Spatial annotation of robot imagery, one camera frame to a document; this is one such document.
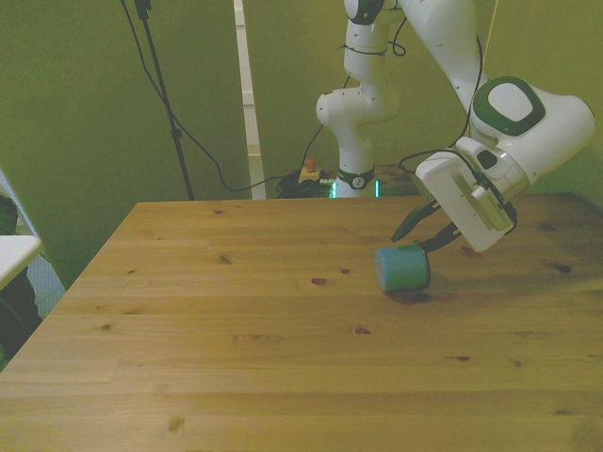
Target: black cable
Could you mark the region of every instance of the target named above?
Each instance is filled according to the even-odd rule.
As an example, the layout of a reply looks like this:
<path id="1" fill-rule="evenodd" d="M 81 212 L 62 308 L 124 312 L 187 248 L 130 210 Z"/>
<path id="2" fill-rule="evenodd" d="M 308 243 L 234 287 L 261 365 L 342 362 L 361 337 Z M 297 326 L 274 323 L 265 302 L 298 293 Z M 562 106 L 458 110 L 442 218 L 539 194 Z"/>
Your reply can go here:
<path id="1" fill-rule="evenodd" d="M 394 7 L 394 9 L 397 9 L 398 6 L 398 2 L 396 2 L 396 6 Z M 398 31 L 396 32 L 396 36 L 394 37 L 394 40 L 391 40 L 389 43 L 392 44 L 392 52 L 394 52 L 394 55 L 396 57 L 405 57 L 406 56 L 406 47 L 404 47 L 401 44 L 398 44 L 398 36 L 399 36 L 399 32 L 402 31 L 402 28 L 404 27 L 404 24 L 406 24 L 406 22 L 408 21 L 408 18 L 404 18 L 404 20 L 402 21 L 402 23 L 399 25 Z M 396 50 L 396 48 L 399 47 L 400 49 L 402 49 L 402 53 L 398 53 L 398 51 Z"/>
<path id="2" fill-rule="evenodd" d="M 476 40 L 478 42 L 478 49 L 480 50 L 480 71 L 478 72 L 478 81 L 475 84 L 475 89 L 473 89 L 473 96 L 475 96 L 475 93 L 478 92 L 478 89 L 480 88 L 481 76 L 483 75 L 483 51 L 481 49 L 480 37 L 477 36 Z M 449 148 L 451 148 L 452 146 L 454 146 L 459 139 L 461 139 L 462 137 L 464 137 L 464 134 L 466 133 L 467 128 L 469 127 L 469 121 L 470 121 L 470 119 L 471 119 L 471 103 L 469 103 L 469 109 L 467 111 L 467 117 L 466 117 L 466 120 L 464 121 L 463 132 L 459 135 L 458 138 L 456 138 L 454 141 L 452 141 L 452 143 L 450 143 L 448 145 Z"/>
<path id="3" fill-rule="evenodd" d="M 477 40 L 477 43 L 478 43 L 478 49 L 480 51 L 480 71 L 478 72 L 478 81 L 476 82 L 475 89 L 473 90 L 473 96 L 475 96 L 476 92 L 478 92 L 478 89 L 480 88 L 481 76 L 483 74 L 483 51 L 481 49 L 480 37 L 476 37 L 476 40 Z M 497 201 L 500 204 L 500 207 L 505 210 L 507 216 L 513 221 L 513 227 L 512 227 L 512 229 L 506 233 L 506 234 L 510 234 L 517 227 L 517 211 L 513 208 L 513 206 L 511 205 L 510 202 L 505 202 L 502 194 L 496 188 L 496 186 L 492 183 L 492 181 L 490 181 L 490 179 L 488 179 L 480 171 L 475 170 L 473 168 L 473 166 L 471 165 L 471 163 L 461 153 L 459 153 L 458 151 L 454 151 L 454 150 L 450 149 L 452 146 L 454 146 L 456 144 L 456 142 L 459 139 L 461 139 L 462 137 L 464 137 L 464 134 L 466 133 L 467 128 L 469 126 L 470 119 L 471 119 L 471 104 L 469 104 L 469 109 L 467 111 L 466 120 L 464 122 L 463 132 L 459 135 L 458 138 L 456 138 L 454 141 L 452 141 L 452 143 L 450 145 L 448 145 L 446 149 L 436 149 L 434 151 L 423 151 L 421 153 L 414 153 L 412 155 L 408 155 L 408 156 L 402 158 L 399 161 L 398 167 L 402 171 L 404 171 L 404 172 L 406 172 L 408 174 L 416 174 L 416 170 L 409 170 L 409 169 L 407 169 L 404 166 L 404 162 L 406 162 L 407 160 L 410 160 L 412 158 L 419 157 L 421 155 L 427 155 L 427 154 L 433 154 L 433 153 L 453 153 L 453 154 L 455 154 L 457 157 L 459 157 L 459 158 L 461 158 L 463 160 L 463 162 L 469 168 L 469 170 L 471 171 L 471 174 L 473 175 L 473 177 L 475 178 L 475 180 L 478 182 L 478 184 L 480 184 L 481 186 L 487 186 L 492 191 L 492 193 L 497 198 Z"/>
<path id="4" fill-rule="evenodd" d="M 130 18 L 130 14 L 127 10 L 127 6 L 125 5 L 125 0 L 121 0 L 121 1 L 122 1 L 122 6 L 125 9 L 125 12 L 128 16 L 128 22 L 132 26 L 132 29 L 135 30 L 134 24 L 132 24 L 132 19 Z M 151 50 L 151 55 L 153 57 L 153 62 L 155 64 L 155 72 L 157 74 L 157 80 L 159 82 L 159 87 L 161 88 L 160 97 L 161 97 L 163 104 L 166 107 L 166 111 L 168 113 L 168 119 L 170 121 L 170 128 L 171 128 L 171 138 L 173 139 L 173 143 L 176 148 L 176 153 L 178 155 L 178 161 L 180 163 L 180 170 L 182 171 L 182 177 L 184 179 L 185 186 L 187 188 L 188 198 L 191 201 L 194 201 L 195 198 L 194 198 L 194 195 L 192 192 L 192 185 L 190 183 L 190 178 L 188 177 L 187 162 L 185 160 L 184 152 L 182 150 L 182 145 L 180 143 L 180 138 L 182 137 L 182 132 L 176 128 L 175 123 L 174 123 L 174 117 L 173 117 L 173 113 L 170 108 L 170 100 L 168 98 L 168 92 L 166 90 L 165 84 L 163 83 L 163 76 L 161 74 L 161 66 L 159 65 L 159 57 L 157 56 L 157 52 L 155 50 L 155 44 L 153 42 L 153 35 L 151 34 L 151 28 L 149 26 L 149 15 L 147 13 L 147 9 L 150 9 L 150 4 L 146 3 L 144 0 L 135 0 L 135 4 L 136 4 L 137 11 L 139 13 L 139 18 L 142 21 L 142 24 L 144 26 L 144 31 L 145 31 L 145 34 L 147 37 L 147 41 L 149 42 L 149 48 Z"/>
<path id="5" fill-rule="evenodd" d="M 192 140 L 193 143 L 195 143 L 199 149 L 201 149 L 205 155 L 207 155 L 207 157 L 213 162 L 213 164 L 216 166 L 216 169 L 218 171 L 218 176 L 220 177 L 220 182 L 222 183 L 222 185 L 224 186 L 224 188 L 226 188 L 228 191 L 234 193 L 234 192 L 238 192 L 238 191 L 245 191 L 245 190 L 249 190 L 254 188 L 255 186 L 260 186 L 268 181 L 274 181 L 274 180 L 284 180 L 286 178 L 289 177 L 293 177 L 295 174 L 297 174 L 297 176 L 295 177 L 295 181 L 297 181 L 300 177 L 300 172 L 301 170 L 299 169 L 298 171 L 292 173 L 292 174 L 288 174 L 286 176 L 273 176 L 273 177 L 269 177 L 267 179 L 264 179 L 261 182 L 258 182 L 256 184 L 253 184 L 251 186 L 246 186 L 243 188 L 231 188 L 228 186 L 228 184 L 226 183 L 226 181 L 224 180 L 224 177 L 222 175 L 222 170 L 220 167 L 220 163 L 218 163 L 218 161 L 214 158 L 214 156 L 205 148 L 205 146 L 199 142 L 199 140 L 197 140 L 188 130 L 187 128 L 184 126 L 183 123 L 180 122 L 180 120 L 178 120 L 178 118 L 176 117 L 176 115 L 173 113 L 173 111 L 171 110 L 169 105 L 166 105 L 165 99 L 163 97 L 163 95 L 161 94 L 161 91 L 159 90 L 159 87 L 157 86 L 155 80 L 153 79 L 153 77 L 151 76 L 151 73 L 149 72 L 149 69 L 147 68 L 146 62 L 144 60 L 144 54 L 142 53 L 142 47 L 140 46 L 140 41 L 139 41 L 139 36 L 136 32 L 136 28 L 134 27 L 134 23 L 132 22 L 132 18 L 130 16 L 130 12 L 128 11 L 127 6 L 125 5 L 125 0 L 120 0 L 123 6 L 123 10 L 125 11 L 125 15 L 128 19 L 128 23 L 130 24 L 130 28 L 132 29 L 132 34 L 134 35 L 134 41 L 136 42 L 136 46 L 139 50 L 139 56 L 140 56 L 140 62 L 142 63 L 142 69 L 145 71 L 145 73 L 147 74 L 147 77 L 149 78 L 151 84 L 153 85 L 153 88 L 155 89 L 155 92 L 157 93 L 157 95 L 159 96 L 159 99 L 161 99 L 161 102 L 166 106 L 166 108 L 169 109 L 169 111 L 171 112 L 171 116 L 173 117 L 174 121 L 180 126 L 180 128 L 183 130 L 183 132 L 187 135 L 188 138 L 190 138 L 190 140 Z M 348 79 L 346 80 L 345 85 L 343 86 L 343 88 L 345 88 L 348 83 L 350 82 L 350 77 L 348 76 Z M 314 143 L 314 141 L 316 140 L 316 138 L 318 137 L 318 134 L 320 133 L 320 131 L 322 130 L 323 126 L 321 125 L 317 132 L 315 133 L 314 137 L 310 140 L 310 143 L 308 144 L 308 146 L 305 149 L 305 152 L 303 154 L 303 160 L 301 162 L 301 166 L 303 167 L 304 163 L 305 163 L 305 157 L 308 154 L 308 151 L 310 150 L 310 147 L 312 146 L 312 144 Z M 279 189 L 281 191 L 284 191 L 285 189 L 292 187 L 293 185 L 289 183 L 289 181 L 287 181 L 287 184 L 284 184 L 281 188 L 277 187 L 277 191 L 279 191 Z"/>
<path id="6" fill-rule="evenodd" d="M 479 37 L 477 37 L 477 42 L 478 42 L 478 49 L 480 50 L 480 71 L 478 72 L 478 81 L 477 81 L 477 83 L 475 85 L 475 89 L 473 90 L 473 95 L 474 96 L 475 96 L 475 93 L 478 92 L 478 89 L 480 88 L 481 76 L 483 74 L 483 52 L 482 52 L 482 49 L 481 49 L 481 41 L 480 41 Z M 463 132 L 459 135 L 458 138 L 456 138 L 454 141 L 452 141 L 452 143 L 450 143 L 447 146 L 447 149 L 451 148 L 452 146 L 454 146 L 459 139 L 461 139 L 462 137 L 464 137 L 464 134 L 466 133 L 467 128 L 469 127 L 469 121 L 470 121 L 470 119 L 471 119 L 471 104 L 469 104 L 469 110 L 467 111 L 467 116 L 466 116 L 466 119 L 465 119 L 465 122 L 464 122 Z M 416 171 L 413 171 L 413 170 L 410 170 L 410 169 L 407 169 L 406 167 L 404 167 L 404 162 L 406 162 L 407 160 L 410 160 L 412 158 L 419 157 L 421 155 L 427 155 L 427 154 L 430 154 L 430 153 L 438 153 L 440 151 L 444 151 L 444 150 L 437 149 L 437 150 L 434 150 L 434 151 L 423 151 L 421 153 L 414 153 L 412 155 L 408 155 L 407 157 L 404 157 L 404 158 L 402 158 L 399 161 L 398 168 L 400 168 L 402 171 L 404 171 L 404 172 L 406 172 L 408 174 L 415 174 Z M 454 152 L 453 150 L 450 150 L 450 149 L 448 149 L 448 152 L 450 152 L 450 153 L 456 153 L 456 152 Z"/>

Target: microphone stand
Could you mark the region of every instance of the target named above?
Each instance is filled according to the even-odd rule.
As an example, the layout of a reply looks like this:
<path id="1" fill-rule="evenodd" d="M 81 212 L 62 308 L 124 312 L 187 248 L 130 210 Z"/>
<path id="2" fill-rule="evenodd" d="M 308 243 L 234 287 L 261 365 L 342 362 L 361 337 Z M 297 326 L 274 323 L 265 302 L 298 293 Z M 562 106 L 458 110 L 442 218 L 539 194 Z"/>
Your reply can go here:
<path id="1" fill-rule="evenodd" d="M 168 111 L 168 118 L 170 120 L 171 128 L 171 137 L 173 138 L 173 144 L 175 145 L 176 152 L 178 153 L 180 169 L 182 170 L 182 175 L 185 179 L 185 185 L 187 186 L 188 199 L 190 201 L 195 201 L 195 198 L 192 193 L 192 187 L 190 185 L 190 179 L 188 177 L 187 163 L 185 162 L 185 156 L 182 151 L 182 145 L 180 144 L 180 138 L 182 138 L 182 131 L 176 127 L 173 118 L 173 113 L 171 112 L 170 101 L 168 99 L 168 92 L 166 91 L 166 86 L 163 82 L 163 75 L 161 74 L 161 67 L 159 66 L 159 58 L 157 57 L 155 44 L 153 43 L 151 28 L 149 28 L 149 14 L 147 11 L 151 9 L 151 0 L 134 0 L 134 3 L 136 4 L 136 10 L 139 14 L 139 19 L 142 21 L 142 25 L 144 26 L 144 32 L 147 35 L 147 41 L 149 42 L 151 55 L 153 56 L 155 71 L 157 72 L 157 79 L 159 81 L 159 87 L 161 89 L 161 97 L 163 98 L 163 103 L 166 106 L 166 110 Z"/>

